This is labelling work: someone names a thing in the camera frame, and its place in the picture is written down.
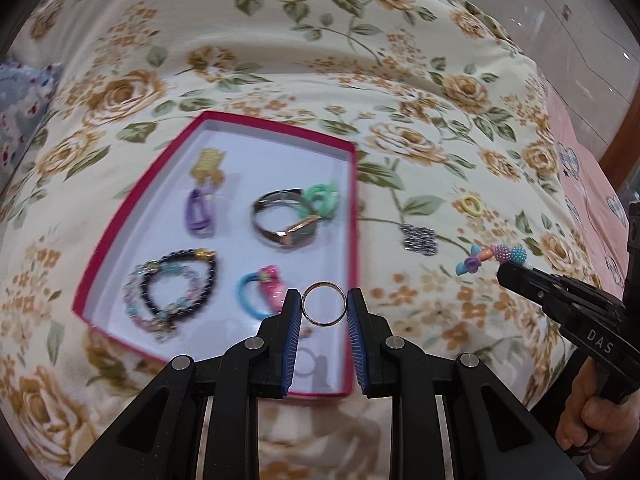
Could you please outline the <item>person's right hand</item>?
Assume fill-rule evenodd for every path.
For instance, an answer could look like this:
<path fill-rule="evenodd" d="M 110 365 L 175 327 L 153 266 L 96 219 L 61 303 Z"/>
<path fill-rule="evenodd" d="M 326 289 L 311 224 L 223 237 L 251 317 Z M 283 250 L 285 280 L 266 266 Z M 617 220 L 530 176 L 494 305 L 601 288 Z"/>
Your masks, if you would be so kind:
<path fill-rule="evenodd" d="M 639 393 L 628 396 L 623 404 L 614 404 L 597 396 L 597 388 L 596 363 L 588 358 L 572 383 L 555 439 L 567 451 L 584 446 L 588 429 L 596 430 L 600 440 L 589 456 L 597 471 L 606 471 L 624 455 L 638 432 Z"/>

